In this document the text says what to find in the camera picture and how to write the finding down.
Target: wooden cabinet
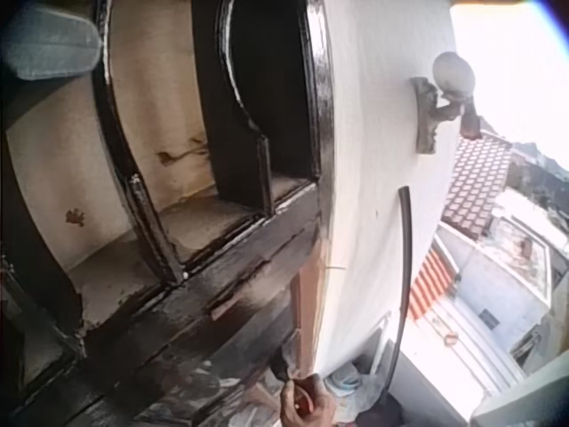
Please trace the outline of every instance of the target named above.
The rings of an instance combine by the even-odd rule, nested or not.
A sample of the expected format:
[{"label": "wooden cabinet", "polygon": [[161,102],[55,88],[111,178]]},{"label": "wooden cabinet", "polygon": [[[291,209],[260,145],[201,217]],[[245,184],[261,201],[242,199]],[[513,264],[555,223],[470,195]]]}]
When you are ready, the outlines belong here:
[{"label": "wooden cabinet", "polygon": [[293,333],[289,283],[327,238],[323,5],[92,8],[97,68],[2,132],[3,345],[35,369],[4,414],[223,425]]}]

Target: white wall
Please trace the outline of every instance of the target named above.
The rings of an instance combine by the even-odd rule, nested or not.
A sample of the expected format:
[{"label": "white wall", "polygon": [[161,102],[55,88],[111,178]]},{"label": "white wall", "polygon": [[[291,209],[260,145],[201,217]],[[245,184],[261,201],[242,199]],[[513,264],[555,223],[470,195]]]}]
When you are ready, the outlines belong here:
[{"label": "white wall", "polygon": [[442,224],[438,236],[462,275],[457,295],[479,315],[486,309],[500,324],[492,331],[496,342],[510,351],[533,326],[541,322],[548,304],[540,300],[513,271],[490,258],[472,240]]},{"label": "white wall", "polygon": [[335,201],[316,370],[353,356],[389,310],[402,280],[397,189],[411,187],[413,275],[432,241],[451,179],[458,121],[437,130],[437,153],[418,155],[409,78],[432,79],[454,50],[445,0],[325,0],[333,58]]}]

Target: finger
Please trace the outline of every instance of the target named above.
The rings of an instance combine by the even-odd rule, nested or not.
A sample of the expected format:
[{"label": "finger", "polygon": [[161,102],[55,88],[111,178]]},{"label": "finger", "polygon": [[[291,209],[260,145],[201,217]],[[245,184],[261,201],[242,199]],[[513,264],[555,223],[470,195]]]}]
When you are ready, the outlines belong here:
[{"label": "finger", "polygon": [[286,407],[294,408],[294,383],[289,380],[281,390],[281,411]]},{"label": "finger", "polygon": [[302,426],[302,420],[294,407],[294,383],[290,380],[281,390],[281,421],[284,427]]},{"label": "finger", "polygon": [[311,377],[313,390],[314,390],[314,400],[316,408],[326,408],[329,407],[333,403],[332,396],[326,389],[324,381],[318,374],[314,374]]}]

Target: window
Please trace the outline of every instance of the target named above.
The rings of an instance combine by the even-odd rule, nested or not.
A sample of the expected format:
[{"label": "window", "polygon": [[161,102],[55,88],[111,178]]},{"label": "window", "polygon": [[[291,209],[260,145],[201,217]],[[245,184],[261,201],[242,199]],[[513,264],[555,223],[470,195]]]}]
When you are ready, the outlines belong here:
[{"label": "window", "polygon": [[480,319],[488,326],[488,328],[492,331],[495,327],[497,327],[500,322],[497,318],[495,318],[490,311],[487,309],[483,309],[482,312],[478,315]]}]

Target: terracotta tiled roof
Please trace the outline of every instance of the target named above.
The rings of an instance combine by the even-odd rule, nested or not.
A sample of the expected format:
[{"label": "terracotta tiled roof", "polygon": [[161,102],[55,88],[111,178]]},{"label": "terracotta tiled roof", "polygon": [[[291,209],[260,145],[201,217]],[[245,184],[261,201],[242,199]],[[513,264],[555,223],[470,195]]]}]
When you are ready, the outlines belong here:
[{"label": "terracotta tiled roof", "polygon": [[488,133],[476,141],[460,138],[443,221],[477,240],[504,190],[510,159],[511,144],[502,138]]},{"label": "terracotta tiled roof", "polygon": [[431,247],[419,275],[411,286],[407,317],[417,320],[427,313],[435,301],[454,283],[455,276],[437,251]]}]

